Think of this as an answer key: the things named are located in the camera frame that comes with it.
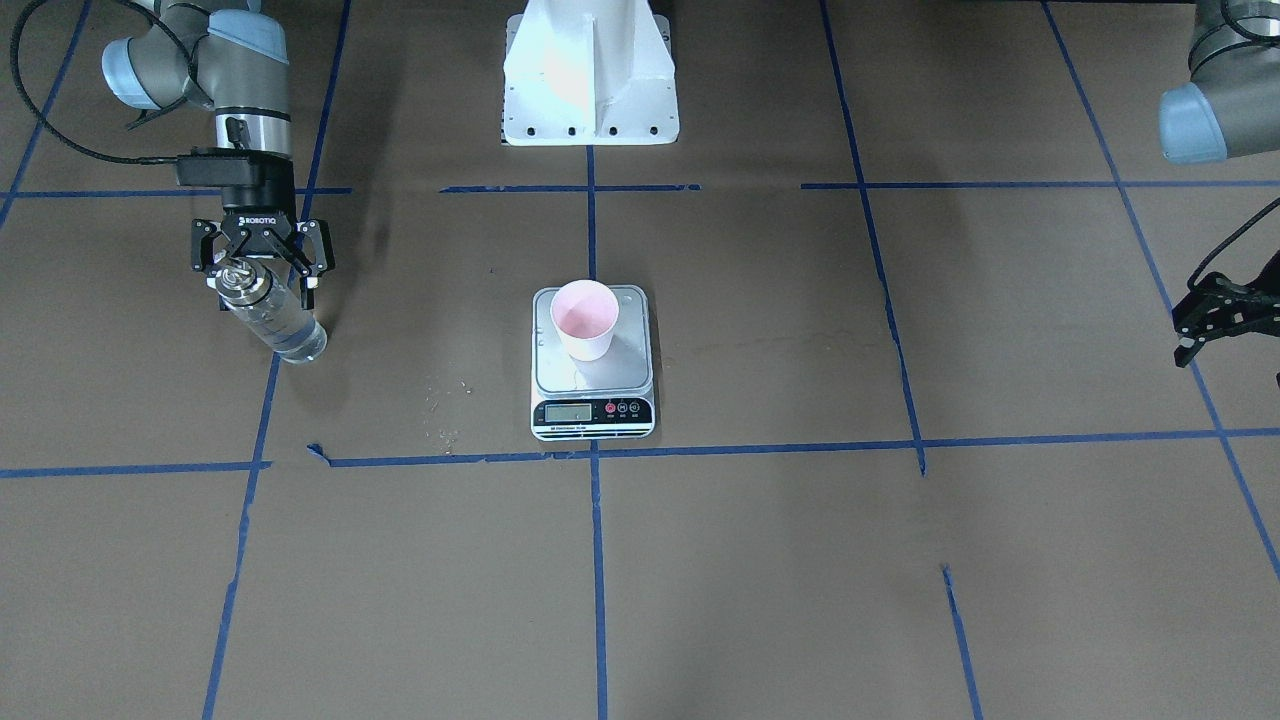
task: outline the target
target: clear water bottle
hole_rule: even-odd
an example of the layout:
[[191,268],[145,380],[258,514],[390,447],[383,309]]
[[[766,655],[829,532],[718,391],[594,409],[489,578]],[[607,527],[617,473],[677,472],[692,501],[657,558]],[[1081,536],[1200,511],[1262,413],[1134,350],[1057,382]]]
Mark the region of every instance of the clear water bottle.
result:
[[329,333],[303,310],[270,268],[251,258],[216,259],[214,288],[233,315],[285,363],[310,363],[324,352]]

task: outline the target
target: digital scale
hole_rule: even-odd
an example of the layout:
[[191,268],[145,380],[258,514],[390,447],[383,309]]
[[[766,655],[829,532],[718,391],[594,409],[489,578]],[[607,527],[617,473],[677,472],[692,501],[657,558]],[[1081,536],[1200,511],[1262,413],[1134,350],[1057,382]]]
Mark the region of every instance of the digital scale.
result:
[[552,324],[558,287],[534,295],[532,383],[529,427],[544,441],[641,438],[653,432],[653,354],[649,299],[634,284],[614,284],[618,322],[599,360],[568,356]]

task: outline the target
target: white bracket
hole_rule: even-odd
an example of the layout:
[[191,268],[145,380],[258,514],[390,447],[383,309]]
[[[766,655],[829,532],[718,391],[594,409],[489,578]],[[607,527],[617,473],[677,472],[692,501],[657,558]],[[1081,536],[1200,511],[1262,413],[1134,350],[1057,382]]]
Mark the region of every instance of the white bracket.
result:
[[671,23],[648,0],[529,0],[507,20],[509,145],[663,145],[680,135]]

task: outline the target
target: light blue joint cap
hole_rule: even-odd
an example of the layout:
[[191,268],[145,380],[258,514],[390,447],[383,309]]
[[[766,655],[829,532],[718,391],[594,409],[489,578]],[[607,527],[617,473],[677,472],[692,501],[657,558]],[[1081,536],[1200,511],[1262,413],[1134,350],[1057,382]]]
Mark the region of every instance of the light blue joint cap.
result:
[[1160,145],[1178,165],[1226,160],[1226,138],[1201,88],[1189,82],[1160,99]]
[[209,17],[209,35],[289,64],[284,50],[284,28],[266,15],[248,10],[218,10]]
[[138,73],[133,72],[133,60],[129,60],[129,38],[113,40],[102,50],[102,77],[106,78],[108,87],[129,108],[138,110],[159,110],[147,91],[138,81]]

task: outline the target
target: paper cup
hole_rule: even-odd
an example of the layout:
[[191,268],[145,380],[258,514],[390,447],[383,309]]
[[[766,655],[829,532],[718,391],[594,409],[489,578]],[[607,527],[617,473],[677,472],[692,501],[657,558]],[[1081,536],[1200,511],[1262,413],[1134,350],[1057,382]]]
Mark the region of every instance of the paper cup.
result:
[[552,297],[552,324],[575,360],[598,360],[608,352],[617,323],[618,297],[607,284],[573,281]]

